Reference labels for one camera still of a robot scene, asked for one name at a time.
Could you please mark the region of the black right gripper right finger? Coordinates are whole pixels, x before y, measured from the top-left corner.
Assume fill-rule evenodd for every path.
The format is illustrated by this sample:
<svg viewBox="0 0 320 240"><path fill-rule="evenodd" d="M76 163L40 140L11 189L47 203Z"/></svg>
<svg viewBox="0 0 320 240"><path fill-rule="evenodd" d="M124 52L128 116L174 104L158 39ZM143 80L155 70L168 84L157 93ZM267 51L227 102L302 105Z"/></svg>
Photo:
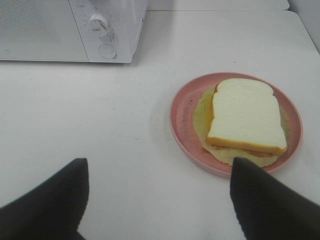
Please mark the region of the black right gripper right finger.
<svg viewBox="0 0 320 240"><path fill-rule="evenodd" d="M230 197L248 240L320 238L320 206L246 158L233 160Z"/></svg>

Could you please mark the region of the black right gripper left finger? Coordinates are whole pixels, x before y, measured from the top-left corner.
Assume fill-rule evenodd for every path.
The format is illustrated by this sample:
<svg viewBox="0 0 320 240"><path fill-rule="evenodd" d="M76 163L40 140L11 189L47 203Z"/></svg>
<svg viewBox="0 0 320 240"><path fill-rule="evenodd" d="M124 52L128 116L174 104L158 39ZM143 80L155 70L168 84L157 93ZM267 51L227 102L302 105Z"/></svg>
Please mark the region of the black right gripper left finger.
<svg viewBox="0 0 320 240"><path fill-rule="evenodd" d="M2 240L82 240L78 227L89 200L86 158L76 158L0 209Z"/></svg>

